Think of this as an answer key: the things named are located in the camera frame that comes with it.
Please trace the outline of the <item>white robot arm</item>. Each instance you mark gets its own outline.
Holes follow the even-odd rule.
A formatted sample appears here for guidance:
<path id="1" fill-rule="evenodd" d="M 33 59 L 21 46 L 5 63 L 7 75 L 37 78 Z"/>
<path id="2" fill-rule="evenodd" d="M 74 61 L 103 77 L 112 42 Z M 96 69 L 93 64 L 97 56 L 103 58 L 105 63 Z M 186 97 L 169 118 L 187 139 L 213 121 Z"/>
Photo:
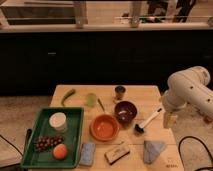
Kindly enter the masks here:
<path id="1" fill-rule="evenodd" d="M 188 103 L 213 118 L 213 90 L 207 87 L 210 79 L 209 71 L 202 66 L 190 67 L 169 76 L 168 90 L 162 96 L 165 128 L 173 126 L 177 119 L 176 112 Z"/>

